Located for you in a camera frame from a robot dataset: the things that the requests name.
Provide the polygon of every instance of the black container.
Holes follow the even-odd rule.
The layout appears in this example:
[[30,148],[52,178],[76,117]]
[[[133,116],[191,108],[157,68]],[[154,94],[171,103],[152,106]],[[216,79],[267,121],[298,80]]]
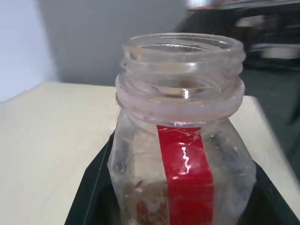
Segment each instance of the black container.
[[[107,161],[112,134],[86,169],[65,225],[120,225],[120,209]],[[300,225],[263,169],[256,164],[257,182],[238,225]]]

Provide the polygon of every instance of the table surface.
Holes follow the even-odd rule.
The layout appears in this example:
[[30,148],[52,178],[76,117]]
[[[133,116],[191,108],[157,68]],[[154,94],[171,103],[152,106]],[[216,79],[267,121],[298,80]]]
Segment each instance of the table surface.
[[[47,82],[0,105],[0,224],[62,225],[113,132],[115,88]],[[254,97],[230,118],[300,219],[300,186]]]

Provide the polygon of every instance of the red tape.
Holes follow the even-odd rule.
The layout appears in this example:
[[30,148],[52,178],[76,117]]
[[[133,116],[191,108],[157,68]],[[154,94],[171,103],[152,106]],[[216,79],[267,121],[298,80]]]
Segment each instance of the red tape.
[[157,129],[168,185],[170,225],[212,225],[213,177],[200,128]]

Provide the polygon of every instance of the clear plastic jar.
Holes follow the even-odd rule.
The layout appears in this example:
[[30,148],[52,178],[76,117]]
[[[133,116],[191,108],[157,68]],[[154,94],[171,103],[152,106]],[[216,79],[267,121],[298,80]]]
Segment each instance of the clear plastic jar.
[[255,165],[228,117],[243,98],[242,43],[138,36],[123,46],[108,168],[123,225],[234,225]]

